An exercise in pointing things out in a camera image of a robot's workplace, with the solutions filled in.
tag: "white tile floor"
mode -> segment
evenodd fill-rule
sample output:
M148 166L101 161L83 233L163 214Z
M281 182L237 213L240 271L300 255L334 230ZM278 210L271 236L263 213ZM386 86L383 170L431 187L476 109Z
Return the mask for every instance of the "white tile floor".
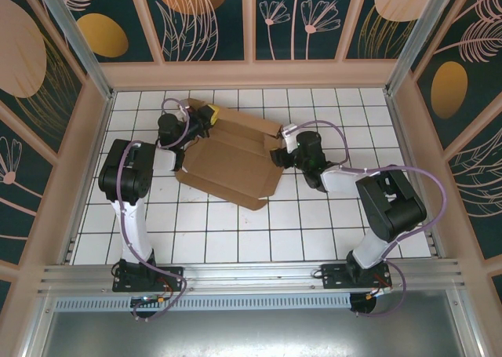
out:
M154 143L164 97L194 97L284 125L325 119L343 127L353 167L403 164L381 89L227 89L122 92L117 95L94 174L114 139ZM174 109L174 103L167 104ZM336 131L317 128L328 159L340 161ZM146 198L147 230L160 264L344 259L363 238L362 204L345 194L310 189L288 169L269 204L256 212L156 172ZM113 264L121 254L113 209L94 180L73 253L73 264ZM429 257L424 234L404 241L390 257Z

